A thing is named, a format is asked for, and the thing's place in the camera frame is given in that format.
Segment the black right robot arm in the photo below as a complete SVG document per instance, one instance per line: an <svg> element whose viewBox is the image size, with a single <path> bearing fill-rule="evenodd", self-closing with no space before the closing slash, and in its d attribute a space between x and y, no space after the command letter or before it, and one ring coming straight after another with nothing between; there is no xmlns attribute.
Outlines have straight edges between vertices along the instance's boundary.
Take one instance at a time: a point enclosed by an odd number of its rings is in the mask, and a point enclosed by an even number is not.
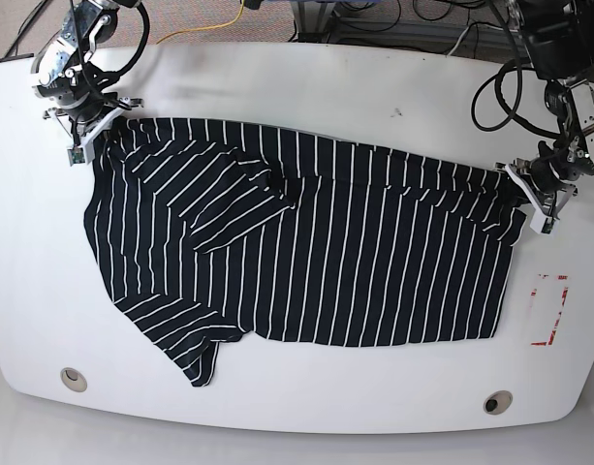
<svg viewBox="0 0 594 465"><path fill-rule="evenodd" d="M114 34L122 8L140 14L141 39L123 67L104 71L92 63L92 57L98 45ZM141 1L72 1L59 32L34 59L30 74L33 90L54 103L43 118L58 124L67 118L70 123L64 132L70 137L67 152L72 165L91 163L94 140L123 112L143 105L143 100L120 97L109 88L138 63L149 32L149 15Z"/></svg>

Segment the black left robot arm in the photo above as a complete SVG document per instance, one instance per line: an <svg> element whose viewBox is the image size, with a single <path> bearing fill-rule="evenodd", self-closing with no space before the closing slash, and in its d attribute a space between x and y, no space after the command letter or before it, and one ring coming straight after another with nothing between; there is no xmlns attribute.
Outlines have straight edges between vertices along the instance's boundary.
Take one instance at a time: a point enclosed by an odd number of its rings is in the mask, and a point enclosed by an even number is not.
<svg viewBox="0 0 594 465"><path fill-rule="evenodd" d="M594 175L594 90L589 82L594 1L512 1L509 8L527 55L518 64L504 65L495 83L500 85L511 71L535 72L546 84L545 106L558 130L542 130L516 116L515 122L544 140L534 159L518 159L503 169L535 210L532 229L549 234L577 192L575 181Z"/></svg>

